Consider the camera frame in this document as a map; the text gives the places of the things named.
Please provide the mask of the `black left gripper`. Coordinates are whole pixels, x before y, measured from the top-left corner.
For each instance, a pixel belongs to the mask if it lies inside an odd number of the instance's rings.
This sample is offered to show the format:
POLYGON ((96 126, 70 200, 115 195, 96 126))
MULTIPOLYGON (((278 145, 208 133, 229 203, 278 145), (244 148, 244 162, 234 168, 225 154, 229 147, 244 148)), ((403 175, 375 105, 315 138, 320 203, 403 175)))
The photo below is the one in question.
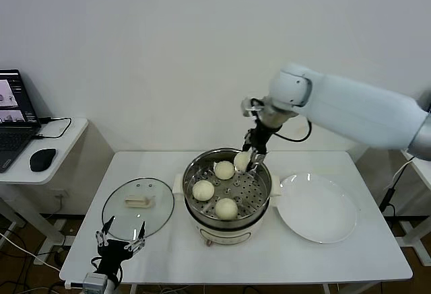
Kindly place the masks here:
POLYGON ((114 215, 103 224, 102 229, 96 232, 96 241, 98 244, 98 254, 101 257, 97 267, 97 273, 109 275, 117 275, 121 263, 129 260, 133 256, 133 252, 140 251, 145 246, 145 221, 141 224, 141 228, 137 237, 132 242, 120 240, 108 240, 106 235, 114 221, 114 215))

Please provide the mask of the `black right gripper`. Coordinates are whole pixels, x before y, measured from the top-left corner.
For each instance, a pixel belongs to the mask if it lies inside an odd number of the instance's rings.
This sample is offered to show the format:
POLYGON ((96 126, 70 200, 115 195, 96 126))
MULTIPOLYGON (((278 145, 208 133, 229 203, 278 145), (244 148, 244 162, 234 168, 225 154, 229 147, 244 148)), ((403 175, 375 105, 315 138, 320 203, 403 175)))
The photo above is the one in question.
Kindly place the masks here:
POLYGON ((249 171, 255 172, 263 163, 267 154, 267 143, 271 136, 277 133, 281 126, 271 128, 265 126, 262 122, 256 122, 255 128, 250 128, 244 136, 242 151, 247 152, 251 148, 256 152, 251 153, 249 161, 249 171))

